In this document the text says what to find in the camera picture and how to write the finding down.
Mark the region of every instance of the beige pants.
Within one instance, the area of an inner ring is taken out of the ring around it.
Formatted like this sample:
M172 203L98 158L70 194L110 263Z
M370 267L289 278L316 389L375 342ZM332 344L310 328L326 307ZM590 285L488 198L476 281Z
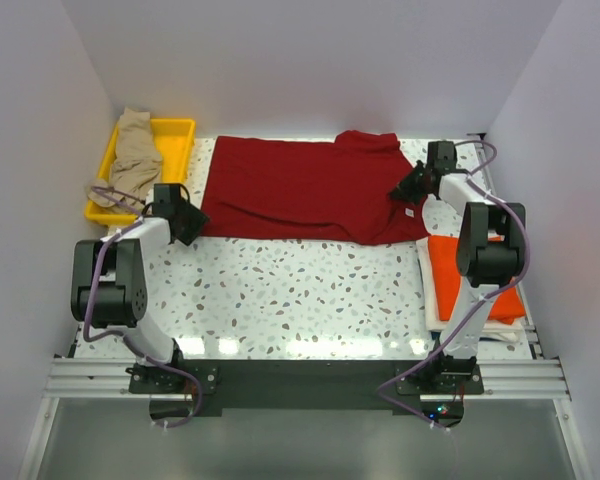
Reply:
M88 197L112 213L129 213L129 211L98 195L91 190L91 186L112 187L144 200L153 184L160 180L162 155L153 143L149 120L149 112L124 109L124 113L118 120L116 159L109 171L109 182L97 179L88 187ZM136 200L116 193L111 193L109 196L137 210L142 210L142 204Z

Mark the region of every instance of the terrazzo table surface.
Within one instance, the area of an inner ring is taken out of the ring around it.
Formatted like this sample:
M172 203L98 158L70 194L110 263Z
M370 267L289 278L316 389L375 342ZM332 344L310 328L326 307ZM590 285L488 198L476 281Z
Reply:
M412 163L425 161L427 142L401 140L402 151ZM191 154L187 187L198 207L214 145L214 138L197 139ZM478 165L473 145L458 154L460 167ZM476 177L484 185L482 173ZM432 234L460 230L460 217L432 197L424 219ZM413 242L201 237L146 258L145 274L149 311L186 358L412 360L433 346ZM134 358L115 338L77 338L76 358ZM481 342L478 358L532 356L522 334L516 344Z

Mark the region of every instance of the white enclosure wall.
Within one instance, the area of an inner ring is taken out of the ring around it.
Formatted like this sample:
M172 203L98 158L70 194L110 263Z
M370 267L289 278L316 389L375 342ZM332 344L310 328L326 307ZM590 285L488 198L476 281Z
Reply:
M532 312L600 478L600 1L562 4L489 139L498 193L527 206Z
M22 461L55 351L66 351L82 185L113 124L59 0L0 1L0 479Z
M117 109L202 133L484 132L559 0L63 0Z

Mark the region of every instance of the orange cloth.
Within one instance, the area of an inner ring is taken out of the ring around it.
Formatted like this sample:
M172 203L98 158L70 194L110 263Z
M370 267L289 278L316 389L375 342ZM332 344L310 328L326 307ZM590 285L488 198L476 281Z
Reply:
M429 237L429 257L433 270L433 283L438 299L440 320L448 322L460 291L460 274L456 267L456 250L458 239L453 237ZM515 288L507 290L498 297L491 313L490 320L511 325L518 317L524 317L525 311Z

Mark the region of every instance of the yellow tray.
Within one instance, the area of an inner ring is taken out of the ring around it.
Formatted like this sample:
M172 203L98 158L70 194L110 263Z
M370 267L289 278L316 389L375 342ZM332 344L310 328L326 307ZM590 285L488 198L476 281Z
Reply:
M184 183L193 147L196 122L190 118L157 118L151 120L151 129L156 148L162 154L162 182ZM117 139L118 126L116 125L100 164L98 178L109 180L109 170L116 159ZM130 225L136 219L135 215L109 213L92 200L87 202L84 216L101 225Z

